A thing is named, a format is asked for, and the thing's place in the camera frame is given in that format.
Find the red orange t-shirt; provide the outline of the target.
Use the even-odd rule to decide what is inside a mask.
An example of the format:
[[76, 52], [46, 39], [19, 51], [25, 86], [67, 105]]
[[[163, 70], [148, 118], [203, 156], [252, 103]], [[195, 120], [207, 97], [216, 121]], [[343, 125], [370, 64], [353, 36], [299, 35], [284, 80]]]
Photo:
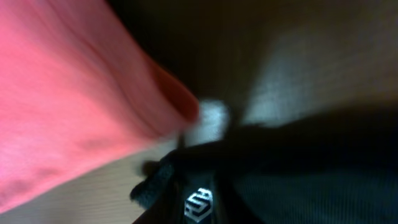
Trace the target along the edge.
[[1, 211], [194, 123], [197, 99], [100, 0], [1, 0]]

